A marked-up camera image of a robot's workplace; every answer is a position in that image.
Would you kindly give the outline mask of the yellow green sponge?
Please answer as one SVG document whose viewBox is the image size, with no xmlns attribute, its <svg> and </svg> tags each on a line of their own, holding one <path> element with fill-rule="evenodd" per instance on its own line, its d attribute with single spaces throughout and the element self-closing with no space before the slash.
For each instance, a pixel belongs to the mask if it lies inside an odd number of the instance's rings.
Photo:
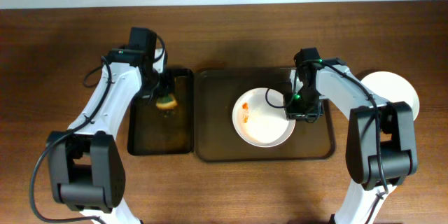
<svg viewBox="0 0 448 224">
<path fill-rule="evenodd" d="M 177 105 L 178 102 L 173 94 L 158 97 L 155 103 L 155 106 L 160 110 L 171 110 Z"/>
</svg>

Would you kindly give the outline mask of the white plate ketchup back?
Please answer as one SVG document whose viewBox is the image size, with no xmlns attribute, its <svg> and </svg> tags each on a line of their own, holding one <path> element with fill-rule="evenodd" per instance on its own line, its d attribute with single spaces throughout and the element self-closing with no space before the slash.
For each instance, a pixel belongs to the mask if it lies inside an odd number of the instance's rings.
<svg viewBox="0 0 448 224">
<path fill-rule="evenodd" d="M 295 121 L 279 108 L 284 96 L 266 87 L 242 94 L 232 109 L 232 124 L 236 133 L 248 144 L 260 148 L 281 145 L 293 133 Z"/>
</svg>

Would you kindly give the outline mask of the white plate ketchup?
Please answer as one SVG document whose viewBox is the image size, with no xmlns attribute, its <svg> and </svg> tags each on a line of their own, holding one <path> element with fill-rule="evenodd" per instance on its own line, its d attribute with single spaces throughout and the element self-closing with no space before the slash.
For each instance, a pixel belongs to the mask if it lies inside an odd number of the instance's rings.
<svg viewBox="0 0 448 224">
<path fill-rule="evenodd" d="M 232 109 L 232 124 L 236 133 L 248 144 L 260 148 L 281 145 L 293 133 L 295 121 L 279 108 L 284 96 L 266 87 L 242 94 Z"/>
<path fill-rule="evenodd" d="M 389 71 L 375 71 L 363 77 L 361 83 L 390 102 L 406 102 L 412 109 L 413 119 L 417 119 L 419 96 L 412 84 L 402 76 Z"/>
</svg>

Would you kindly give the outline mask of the white plate ketchup front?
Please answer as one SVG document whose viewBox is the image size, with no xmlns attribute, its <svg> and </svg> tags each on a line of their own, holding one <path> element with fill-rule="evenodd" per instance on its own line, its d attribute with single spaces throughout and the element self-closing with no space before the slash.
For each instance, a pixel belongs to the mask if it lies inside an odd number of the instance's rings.
<svg viewBox="0 0 448 224">
<path fill-rule="evenodd" d="M 363 77 L 361 83 L 390 102 L 406 102 L 412 109 L 413 119 L 417 119 L 419 96 L 412 84 L 402 76 L 389 71 L 375 71 Z"/>
</svg>

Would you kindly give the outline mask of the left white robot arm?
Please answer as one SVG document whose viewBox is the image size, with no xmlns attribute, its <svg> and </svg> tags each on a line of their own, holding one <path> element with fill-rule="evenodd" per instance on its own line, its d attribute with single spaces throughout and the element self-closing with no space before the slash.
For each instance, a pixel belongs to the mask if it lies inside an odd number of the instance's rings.
<svg viewBox="0 0 448 224">
<path fill-rule="evenodd" d="M 54 201 L 81 215 L 78 221 L 140 223 L 125 199 L 125 169 L 116 136 L 134 98 L 161 91 L 165 49 L 147 28 L 133 27 L 127 44 L 101 57 L 101 77 L 81 114 L 67 130 L 50 133 L 48 161 Z"/>
</svg>

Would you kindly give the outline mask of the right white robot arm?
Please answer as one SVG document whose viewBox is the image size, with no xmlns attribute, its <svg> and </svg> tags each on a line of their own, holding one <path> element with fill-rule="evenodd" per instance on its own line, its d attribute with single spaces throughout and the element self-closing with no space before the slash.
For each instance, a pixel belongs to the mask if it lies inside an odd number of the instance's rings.
<svg viewBox="0 0 448 224">
<path fill-rule="evenodd" d="M 417 171 L 412 108 L 374 93 L 345 62 L 321 59 L 316 48 L 301 49 L 294 63 L 287 119 L 313 123 L 328 99 L 349 121 L 345 160 L 351 181 L 329 221 L 373 223 L 387 197 Z"/>
</svg>

